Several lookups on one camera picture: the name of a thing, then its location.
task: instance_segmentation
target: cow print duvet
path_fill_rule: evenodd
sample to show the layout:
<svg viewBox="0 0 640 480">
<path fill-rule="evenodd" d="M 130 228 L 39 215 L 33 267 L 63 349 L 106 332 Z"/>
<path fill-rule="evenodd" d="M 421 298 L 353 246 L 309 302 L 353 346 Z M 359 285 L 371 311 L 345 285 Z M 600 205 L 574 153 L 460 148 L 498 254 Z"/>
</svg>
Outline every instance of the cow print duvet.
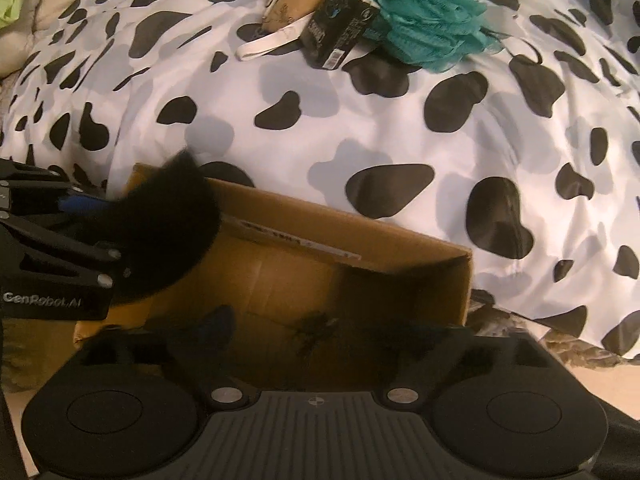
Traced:
<svg viewBox="0 0 640 480">
<path fill-rule="evenodd" d="M 209 176 L 474 249 L 476 294 L 640 354 L 640 0 L 486 0 L 521 38 L 434 74 L 359 47 L 249 62 L 264 0 L 76 0 L 0 156 L 118 194 L 188 147 Z"/>
</svg>

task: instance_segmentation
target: white strap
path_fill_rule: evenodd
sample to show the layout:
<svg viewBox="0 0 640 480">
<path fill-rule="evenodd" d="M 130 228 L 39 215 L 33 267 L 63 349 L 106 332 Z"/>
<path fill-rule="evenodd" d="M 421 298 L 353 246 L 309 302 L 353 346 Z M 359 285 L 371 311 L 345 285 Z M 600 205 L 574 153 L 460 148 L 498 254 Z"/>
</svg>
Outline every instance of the white strap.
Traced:
<svg viewBox="0 0 640 480">
<path fill-rule="evenodd" d="M 249 61 L 254 57 L 263 56 L 264 54 L 271 52 L 272 50 L 289 43 L 289 41 L 297 40 L 302 34 L 302 31 L 306 27 L 306 24 L 313 15 L 310 12 L 308 15 L 303 16 L 299 20 L 281 28 L 277 32 L 260 38 L 259 40 L 250 41 L 241 45 L 236 50 L 236 57 L 240 61 Z"/>
</svg>

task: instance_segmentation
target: metal screw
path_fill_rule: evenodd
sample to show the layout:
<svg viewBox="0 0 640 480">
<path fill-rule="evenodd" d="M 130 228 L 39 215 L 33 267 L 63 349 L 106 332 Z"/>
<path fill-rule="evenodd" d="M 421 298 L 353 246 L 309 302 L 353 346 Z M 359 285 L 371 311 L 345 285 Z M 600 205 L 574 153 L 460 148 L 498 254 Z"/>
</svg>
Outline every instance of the metal screw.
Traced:
<svg viewBox="0 0 640 480">
<path fill-rule="evenodd" d="M 386 398 L 396 404 L 411 404 L 418 400 L 418 392 L 410 388 L 394 388 L 386 394 Z"/>
<path fill-rule="evenodd" d="M 111 288 L 113 286 L 113 280 L 108 274 L 98 274 L 98 285 L 104 288 Z"/>
<path fill-rule="evenodd" d="M 237 388 L 217 388 L 212 391 L 211 398 L 220 404 L 231 404 L 242 399 L 242 392 Z"/>
</svg>

